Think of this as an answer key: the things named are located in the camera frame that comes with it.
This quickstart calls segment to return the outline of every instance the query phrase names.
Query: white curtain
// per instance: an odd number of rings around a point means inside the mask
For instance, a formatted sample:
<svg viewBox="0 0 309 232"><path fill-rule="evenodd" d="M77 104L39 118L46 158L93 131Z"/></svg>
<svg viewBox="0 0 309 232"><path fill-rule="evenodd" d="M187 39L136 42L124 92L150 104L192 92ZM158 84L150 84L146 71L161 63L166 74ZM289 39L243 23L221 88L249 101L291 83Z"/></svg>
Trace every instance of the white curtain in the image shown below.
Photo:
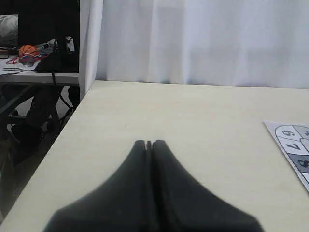
<svg viewBox="0 0 309 232"><path fill-rule="evenodd" d="M105 0L96 78L309 88L308 0Z"/></svg>

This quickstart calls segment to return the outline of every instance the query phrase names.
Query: black object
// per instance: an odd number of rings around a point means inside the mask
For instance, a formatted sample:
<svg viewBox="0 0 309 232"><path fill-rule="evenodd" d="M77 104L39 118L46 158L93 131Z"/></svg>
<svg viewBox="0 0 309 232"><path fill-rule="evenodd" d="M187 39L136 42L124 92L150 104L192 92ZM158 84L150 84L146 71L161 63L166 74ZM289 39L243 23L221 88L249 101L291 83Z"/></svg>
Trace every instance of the black object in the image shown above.
<svg viewBox="0 0 309 232"><path fill-rule="evenodd" d="M252 216L202 187L164 141L136 141L101 187L60 209L45 232L262 232Z"/></svg>

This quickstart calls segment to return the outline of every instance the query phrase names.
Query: number 7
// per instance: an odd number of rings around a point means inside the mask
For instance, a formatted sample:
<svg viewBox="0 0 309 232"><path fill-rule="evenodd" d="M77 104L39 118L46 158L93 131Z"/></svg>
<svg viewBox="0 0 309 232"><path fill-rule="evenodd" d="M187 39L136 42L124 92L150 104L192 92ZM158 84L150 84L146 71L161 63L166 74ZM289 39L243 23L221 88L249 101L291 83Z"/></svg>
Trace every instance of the number 7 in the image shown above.
<svg viewBox="0 0 309 232"><path fill-rule="evenodd" d="M288 145L286 144L288 147L291 147L291 148L294 148L294 149L297 149L297 150L300 150L299 146L297 144L293 144L295 146L292 146L292 145Z"/></svg>

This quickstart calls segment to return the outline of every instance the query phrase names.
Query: desk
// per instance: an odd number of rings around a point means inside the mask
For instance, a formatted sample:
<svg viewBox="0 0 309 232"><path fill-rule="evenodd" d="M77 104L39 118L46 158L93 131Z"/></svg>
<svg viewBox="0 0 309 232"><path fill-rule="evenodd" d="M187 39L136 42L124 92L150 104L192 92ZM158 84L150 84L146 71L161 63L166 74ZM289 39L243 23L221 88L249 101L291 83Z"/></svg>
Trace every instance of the desk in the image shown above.
<svg viewBox="0 0 309 232"><path fill-rule="evenodd" d="M308 104L305 89L96 81L0 232L42 231L108 179L137 139L166 140L200 183L267 232L306 230L309 196L262 120L308 123Z"/></svg>
<svg viewBox="0 0 309 232"><path fill-rule="evenodd" d="M78 85L78 73L55 73L56 82L59 85ZM1 84L53 84L51 73L42 73L34 71L24 71L16 74L0 75Z"/></svg>

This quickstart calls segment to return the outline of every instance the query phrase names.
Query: orange ball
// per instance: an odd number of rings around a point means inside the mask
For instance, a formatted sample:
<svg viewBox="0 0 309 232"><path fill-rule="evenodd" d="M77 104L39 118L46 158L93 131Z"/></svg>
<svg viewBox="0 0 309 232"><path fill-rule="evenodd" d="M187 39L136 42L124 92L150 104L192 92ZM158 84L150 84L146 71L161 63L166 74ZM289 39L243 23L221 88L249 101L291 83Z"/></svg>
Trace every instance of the orange ball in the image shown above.
<svg viewBox="0 0 309 232"><path fill-rule="evenodd" d="M31 45L25 45L25 46L22 46L19 49L19 56L23 56L25 53L29 53L29 54L32 54L32 55L38 54L37 49L34 46L31 46Z"/></svg>

